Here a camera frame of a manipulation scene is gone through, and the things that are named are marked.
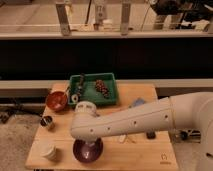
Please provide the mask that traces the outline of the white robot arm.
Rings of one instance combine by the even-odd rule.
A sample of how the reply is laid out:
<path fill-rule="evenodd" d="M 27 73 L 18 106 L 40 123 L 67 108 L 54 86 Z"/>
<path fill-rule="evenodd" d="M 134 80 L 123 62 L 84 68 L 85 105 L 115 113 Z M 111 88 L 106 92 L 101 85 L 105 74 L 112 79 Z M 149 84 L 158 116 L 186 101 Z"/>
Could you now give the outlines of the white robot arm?
<path fill-rule="evenodd" d="M 91 142 L 122 134 L 198 130 L 201 142 L 196 171 L 213 171 L 213 92 L 170 96 L 103 116 L 97 116 L 87 104 L 91 103 L 76 105 L 70 128 L 73 138 Z"/>

